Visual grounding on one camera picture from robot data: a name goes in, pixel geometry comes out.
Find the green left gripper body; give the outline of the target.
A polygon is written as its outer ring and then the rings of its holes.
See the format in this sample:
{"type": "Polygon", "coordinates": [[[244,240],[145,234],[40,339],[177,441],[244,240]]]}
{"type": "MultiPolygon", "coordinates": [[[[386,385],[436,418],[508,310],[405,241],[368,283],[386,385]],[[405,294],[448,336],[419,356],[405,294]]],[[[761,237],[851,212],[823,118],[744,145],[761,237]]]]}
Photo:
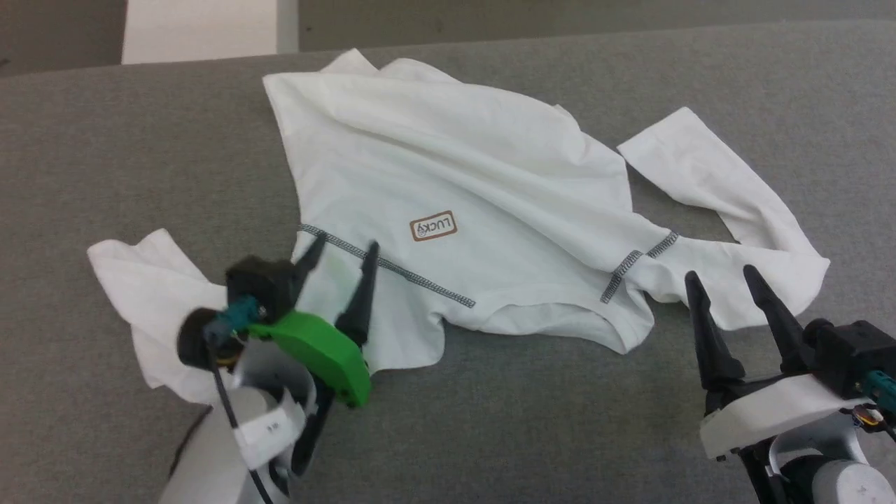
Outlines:
{"type": "Polygon", "coordinates": [[[370,316],[343,313],[336,323],[316,314],[292,311],[277,323],[253,323],[250,336],[269,339],[323,381],[350,407],[368,403],[371,377],[363,354],[370,316]]]}

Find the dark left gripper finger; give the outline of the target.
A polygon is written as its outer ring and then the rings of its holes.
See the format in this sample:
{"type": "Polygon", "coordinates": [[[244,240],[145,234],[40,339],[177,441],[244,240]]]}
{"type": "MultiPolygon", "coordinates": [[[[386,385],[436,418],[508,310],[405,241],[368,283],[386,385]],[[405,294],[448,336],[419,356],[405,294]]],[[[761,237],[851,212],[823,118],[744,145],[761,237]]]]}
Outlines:
{"type": "Polygon", "coordinates": [[[364,347],[368,342],[378,261],[379,244],[371,243],[360,267],[361,278],[356,284],[356,289],[345,310],[336,319],[336,329],[345,334],[357,347],[364,347]]]}
{"type": "Polygon", "coordinates": [[[318,234],[307,250],[297,259],[290,277],[290,296],[292,299],[300,297],[310,272],[314,271],[323,255],[327,244],[327,235],[318,234]]]}

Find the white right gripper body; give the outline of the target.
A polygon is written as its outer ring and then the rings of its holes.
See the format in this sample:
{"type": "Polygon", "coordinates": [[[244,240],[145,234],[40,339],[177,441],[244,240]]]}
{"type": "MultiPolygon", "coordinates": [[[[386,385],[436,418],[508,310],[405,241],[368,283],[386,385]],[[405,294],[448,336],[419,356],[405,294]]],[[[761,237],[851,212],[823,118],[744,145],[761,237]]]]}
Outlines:
{"type": "Polygon", "coordinates": [[[709,414],[700,441],[705,455],[716,459],[868,402],[864,395],[844,399],[813,375],[784,377],[709,414]]]}

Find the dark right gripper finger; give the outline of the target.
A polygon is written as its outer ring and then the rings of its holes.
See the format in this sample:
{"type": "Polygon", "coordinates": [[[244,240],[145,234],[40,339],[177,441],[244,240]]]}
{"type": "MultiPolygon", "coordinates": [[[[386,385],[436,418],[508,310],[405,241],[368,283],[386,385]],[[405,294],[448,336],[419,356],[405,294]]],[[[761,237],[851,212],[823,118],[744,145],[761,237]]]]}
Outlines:
{"type": "Polygon", "coordinates": [[[740,383],[746,371],[721,338],[711,316],[711,300],[697,272],[685,275],[685,287],[701,386],[707,392],[714,392],[740,383]]]}
{"type": "Polygon", "coordinates": [[[780,352],[780,371],[783,374],[804,374],[810,371],[810,357],[803,345],[803,328],[774,293],[761,272],[754,265],[743,268],[743,277],[756,307],[764,312],[778,352],[780,352]]]}

